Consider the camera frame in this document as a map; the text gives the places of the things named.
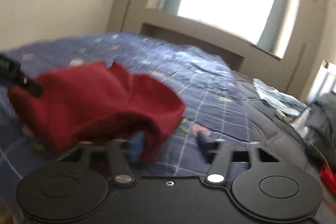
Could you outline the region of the dark red long-sleeve sweater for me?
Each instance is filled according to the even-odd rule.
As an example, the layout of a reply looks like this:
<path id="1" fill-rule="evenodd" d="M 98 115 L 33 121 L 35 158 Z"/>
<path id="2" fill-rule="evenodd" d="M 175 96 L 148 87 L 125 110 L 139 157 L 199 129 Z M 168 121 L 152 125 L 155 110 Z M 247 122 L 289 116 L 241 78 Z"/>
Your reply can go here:
<path id="1" fill-rule="evenodd" d="M 119 63 L 67 67 L 35 80 L 44 88 L 40 97 L 14 86 L 9 100 L 23 124 L 58 154 L 80 141 L 102 145 L 141 132 L 140 162 L 153 164 L 185 111 L 171 88 L 149 75 L 130 73 Z"/>

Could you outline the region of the light blue striped folded clothes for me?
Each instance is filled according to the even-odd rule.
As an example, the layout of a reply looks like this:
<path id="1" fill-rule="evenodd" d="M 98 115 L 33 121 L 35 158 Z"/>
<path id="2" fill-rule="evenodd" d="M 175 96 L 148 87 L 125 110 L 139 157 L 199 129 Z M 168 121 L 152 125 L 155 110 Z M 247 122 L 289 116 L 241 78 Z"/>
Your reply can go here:
<path id="1" fill-rule="evenodd" d="M 260 79 L 253 79 L 252 84 L 262 102 L 276 110 L 280 110 L 286 116 L 292 118 L 298 117 L 307 108 L 307 106 L 297 98 L 268 86 Z"/>

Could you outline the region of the blue plaid floral quilt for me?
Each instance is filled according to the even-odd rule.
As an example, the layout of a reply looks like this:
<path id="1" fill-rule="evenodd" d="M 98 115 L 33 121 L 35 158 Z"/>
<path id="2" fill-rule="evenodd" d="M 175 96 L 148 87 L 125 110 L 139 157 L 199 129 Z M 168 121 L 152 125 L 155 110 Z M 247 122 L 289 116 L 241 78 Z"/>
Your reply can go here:
<path id="1" fill-rule="evenodd" d="M 238 82 L 218 56 L 131 34 L 37 42 L 5 55 L 42 85 L 1 87 L 1 197 L 19 213 L 17 184 L 81 141 L 143 135 L 135 176 L 204 176 L 199 132 L 238 145 L 258 136 Z"/>

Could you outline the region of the grey quilted bed cover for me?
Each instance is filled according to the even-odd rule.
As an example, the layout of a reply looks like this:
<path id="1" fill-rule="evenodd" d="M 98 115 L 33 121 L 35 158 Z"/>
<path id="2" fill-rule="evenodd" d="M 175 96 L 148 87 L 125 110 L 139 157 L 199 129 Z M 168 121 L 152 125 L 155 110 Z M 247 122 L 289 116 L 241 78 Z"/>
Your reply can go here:
<path id="1" fill-rule="evenodd" d="M 264 104 L 257 95 L 252 79 L 233 71 L 242 105 L 252 122 L 253 130 L 262 145 L 281 159 L 287 160 L 301 169 L 319 176 L 319 166 L 324 161 L 313 159 L 306 153 L 302 139 L 292 127 L 276 117 L 276 110 Z"/>

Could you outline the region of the beige window-sill cabinet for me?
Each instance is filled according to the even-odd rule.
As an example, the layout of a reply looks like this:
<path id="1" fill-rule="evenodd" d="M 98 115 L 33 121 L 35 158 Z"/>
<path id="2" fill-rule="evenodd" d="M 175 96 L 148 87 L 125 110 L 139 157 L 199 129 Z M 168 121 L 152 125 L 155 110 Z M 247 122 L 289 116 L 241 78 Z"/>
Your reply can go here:
<path id="1" fill-rule="evenodd" d="M 281 59 L 231 33 L 168 12 L 145 9 L 141 33 L 168 42 L 197 46 L 220 56 L 231 69 L 245 74 L 281 70 Z"/>

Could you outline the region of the dark grey bundled blanket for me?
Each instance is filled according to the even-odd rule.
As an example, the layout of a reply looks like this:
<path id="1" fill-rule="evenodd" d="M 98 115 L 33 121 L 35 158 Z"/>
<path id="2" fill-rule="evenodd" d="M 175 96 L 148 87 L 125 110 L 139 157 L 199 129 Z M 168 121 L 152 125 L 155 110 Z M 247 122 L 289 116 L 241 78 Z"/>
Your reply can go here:
<path id="1" fill-rule="evenodd" d="M 335 93 L 326 93 L 310 104 L 306 138 L 335 168 Z"/>

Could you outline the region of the right blue-grey curtain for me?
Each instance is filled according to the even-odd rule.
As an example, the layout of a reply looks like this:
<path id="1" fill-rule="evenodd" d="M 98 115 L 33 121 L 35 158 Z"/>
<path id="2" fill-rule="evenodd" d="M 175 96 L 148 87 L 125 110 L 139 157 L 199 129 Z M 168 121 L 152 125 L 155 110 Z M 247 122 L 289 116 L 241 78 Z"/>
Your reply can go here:
<path id="1" fill-rule="evenodd" d="M 273 53 L 279 36 L 286 7 L 289 0 L 274 0 L 268 20 L 257 43 L 257 46 L 264 51 Z"/>

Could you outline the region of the white padded headboard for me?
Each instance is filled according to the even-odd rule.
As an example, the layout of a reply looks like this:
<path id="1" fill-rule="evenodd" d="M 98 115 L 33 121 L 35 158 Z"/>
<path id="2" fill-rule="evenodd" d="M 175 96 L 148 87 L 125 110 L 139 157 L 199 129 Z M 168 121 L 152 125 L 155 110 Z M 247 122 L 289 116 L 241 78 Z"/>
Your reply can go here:
<path id="1" fill-rule="evenodd" d="M 306 103 L 310 104 L 326 93 L 335 93 L 336 71 L 335 64 L 323 61 L 310 88 Z"/>

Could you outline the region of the right beige tall wardrobe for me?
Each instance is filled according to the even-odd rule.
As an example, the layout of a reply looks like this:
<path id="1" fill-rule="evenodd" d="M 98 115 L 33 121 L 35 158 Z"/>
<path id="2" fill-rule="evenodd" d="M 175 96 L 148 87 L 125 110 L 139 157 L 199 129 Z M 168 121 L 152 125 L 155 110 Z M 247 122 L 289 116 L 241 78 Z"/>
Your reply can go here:
<path id="1" fill-rule="evenodd" d="M 280 91 L 299 98 L 322 40 L 328 0 L 299 0 L 293 31 L 281 64 Z"/>

